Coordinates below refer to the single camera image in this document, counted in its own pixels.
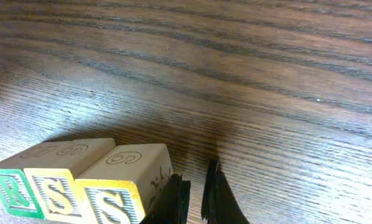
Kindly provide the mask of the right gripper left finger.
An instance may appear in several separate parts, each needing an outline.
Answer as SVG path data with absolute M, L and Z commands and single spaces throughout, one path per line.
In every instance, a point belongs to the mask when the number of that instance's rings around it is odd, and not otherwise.
M 172 174 L 151 211 L 140 224 L 186 224 L 191 181 Z

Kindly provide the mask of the yellow S block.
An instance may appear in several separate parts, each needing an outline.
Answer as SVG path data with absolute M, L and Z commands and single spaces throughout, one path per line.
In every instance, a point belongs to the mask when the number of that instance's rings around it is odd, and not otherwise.
M 165 144 L 115 147 L 75 179 L 80 223 L 140 223 L 173 172 Z
M 83 220 L 75 179 L 115 147 L 112 138 L 42 142 L 21 153 L 24 173 L 46 219 Z

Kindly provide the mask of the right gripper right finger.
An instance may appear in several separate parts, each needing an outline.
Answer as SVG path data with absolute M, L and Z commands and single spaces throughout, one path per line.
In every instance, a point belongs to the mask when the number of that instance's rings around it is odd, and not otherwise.
M 201 217 L 208 224 L 249 224 L 216 159 L 211 159 L 208 165 Z

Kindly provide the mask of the green R block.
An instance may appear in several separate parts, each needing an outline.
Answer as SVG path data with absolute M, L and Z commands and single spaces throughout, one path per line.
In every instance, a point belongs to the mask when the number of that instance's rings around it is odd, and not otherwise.
M 42 142 L 0 161 L 0 200 L 7 213 L 18 217 L 44 219 L 44 213 L 26 178 L 26 167 L 47 167 L 52 153 L 68 141 Z

